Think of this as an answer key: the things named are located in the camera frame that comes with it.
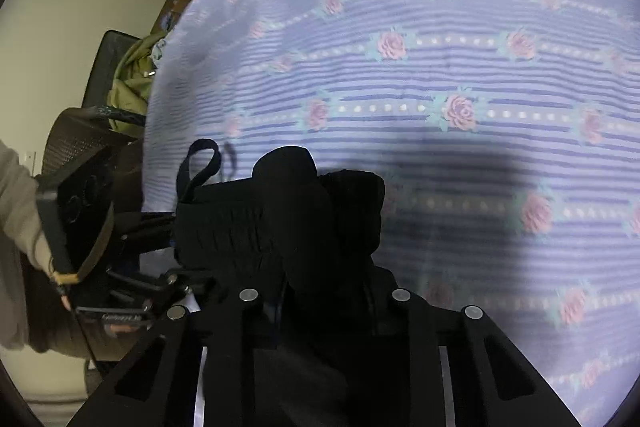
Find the person's left hand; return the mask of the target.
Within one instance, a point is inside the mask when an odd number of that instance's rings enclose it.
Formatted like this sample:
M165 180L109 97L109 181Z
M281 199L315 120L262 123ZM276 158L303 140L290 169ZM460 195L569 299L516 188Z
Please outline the person's left hand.
M53 270L51 282L82 324L100 325L107 334L116 335L136 331L149 322L144 298L100 267L84 277Z

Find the beige sleeve left forearm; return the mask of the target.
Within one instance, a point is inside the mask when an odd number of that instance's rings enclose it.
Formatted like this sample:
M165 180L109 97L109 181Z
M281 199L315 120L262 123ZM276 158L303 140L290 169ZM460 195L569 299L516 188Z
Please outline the beige sleeve left forearm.
M22 261L51 275L51 251L36 193L36 180L15 150L1 143L1 346L11 350L21 349L28 340Z

